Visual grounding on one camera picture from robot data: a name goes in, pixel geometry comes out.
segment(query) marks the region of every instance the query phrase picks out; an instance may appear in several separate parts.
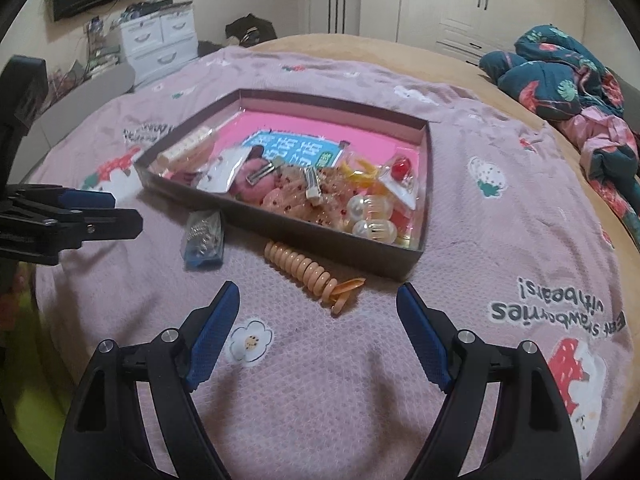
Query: blue packet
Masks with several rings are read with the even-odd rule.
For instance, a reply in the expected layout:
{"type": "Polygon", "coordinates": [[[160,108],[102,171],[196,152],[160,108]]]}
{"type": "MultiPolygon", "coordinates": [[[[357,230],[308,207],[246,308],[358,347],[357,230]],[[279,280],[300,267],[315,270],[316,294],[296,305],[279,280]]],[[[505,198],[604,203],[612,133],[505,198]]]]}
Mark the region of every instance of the blue packet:
{"type": "Polygon", "coordinates": [[[196,211],[189,215],[182,238],[182,259],[187,269],[215,269],[222,265],[225,232],[222,213],[196,211]]]}

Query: pink pom pom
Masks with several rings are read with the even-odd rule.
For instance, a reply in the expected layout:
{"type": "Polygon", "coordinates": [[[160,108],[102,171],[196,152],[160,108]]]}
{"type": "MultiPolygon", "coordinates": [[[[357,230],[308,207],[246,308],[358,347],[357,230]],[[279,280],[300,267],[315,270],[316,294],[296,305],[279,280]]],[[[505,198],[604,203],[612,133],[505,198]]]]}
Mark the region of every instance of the pink pom pom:
{"type": "Polygon", "coordinates": [[[242,165],[242,168],[240,168],[238,175],[236,175],[236,179],[231,185],[231,190],[229,192],[243,202],[248,202],[250,204],[259,204],[262,202],[262,199],[267,196],[267,193],[276,187],[275,171],[272,171],[270,174],[260,179],[255,186],[250,186],[246,181],[246,178],[267,164],[268,161],[263,158],[252,158],[252,160],[246,161],[242,165]]]}

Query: door handle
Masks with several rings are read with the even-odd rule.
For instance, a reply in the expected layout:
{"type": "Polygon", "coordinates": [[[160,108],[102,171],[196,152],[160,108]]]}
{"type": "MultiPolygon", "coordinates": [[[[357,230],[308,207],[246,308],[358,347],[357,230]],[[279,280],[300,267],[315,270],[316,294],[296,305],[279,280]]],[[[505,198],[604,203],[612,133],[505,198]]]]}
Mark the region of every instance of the door handle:
{"type": "Polygon", "coordinates": [[[171,56],[164,56],[164,57],[159,57],[158,58],[158,63],[160,63],[161,65],[168,65],[169,63],[171,63],[175,57],[178,55],[177,52],[174,52],[171,56]]]}

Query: white wall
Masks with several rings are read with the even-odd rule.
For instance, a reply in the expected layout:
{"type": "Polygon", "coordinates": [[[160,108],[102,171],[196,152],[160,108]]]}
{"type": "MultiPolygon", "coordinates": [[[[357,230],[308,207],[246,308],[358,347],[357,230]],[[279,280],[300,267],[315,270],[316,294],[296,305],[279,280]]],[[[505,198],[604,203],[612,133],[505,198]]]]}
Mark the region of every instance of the white wall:
{"type": "Polygon", "coordinates": [[[587,0],[583,43],[606,66],[640,88],[640,50],[609,0],[587,0]]]}
{"type": "MultiPolygon", "coordinates": [[[[117,17],[129,4],[141,0],[120,0],[78,16],[53,22],[50,17],[50,0],[28,0],[7,35],[0,43],[0,68],[13,54],[41,57],[47,61],[47,69],[69,69],[75,59],[86,60],[84,24],[99,14],[105,25],[117,17]]],[[[254,13],[273,22],[279,37],[297,34],[299,29],[299,0],[193,0],[196,31],[200,40],[215,43],[225,41],[225,25],[233,20],[254,13]]]]}

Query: metal screw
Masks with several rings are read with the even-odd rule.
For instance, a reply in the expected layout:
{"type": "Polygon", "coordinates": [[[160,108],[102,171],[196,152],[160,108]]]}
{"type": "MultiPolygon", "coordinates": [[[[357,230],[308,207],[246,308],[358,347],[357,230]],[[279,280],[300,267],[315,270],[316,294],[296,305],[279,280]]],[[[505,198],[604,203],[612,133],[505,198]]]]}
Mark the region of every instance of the metal screw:
{"type": "Polygon", "coordinates": [[[170,328],[169,330],[165,330],[164,332],[162,332],[162,335],[160,337],[165,343],[173,343],[176,339],[178,339],[178,331],[175,328],[170,328]]]}
{"type": "Polygon", "coordinates": [[[476,336],[473,332],[469,332],[469,330],[461,330],[458,332],[458,339],[463,343],[469,344],[476,340],[476,336]]]}
{"type": "Polygon", "coordinates": [[[113,341],[111,339],[105,339],[98,345],[98,351],[103,354],[106,354],[107,352],[111,352],[112,349],[113,349],[113,341]]]}
{"type": "Polygon", "coordinates": [[[522,349],[527,354],[535,354],[538,351],[538,345],[536,345],[533,341],[525,341],[522,343],[522,349]]]}

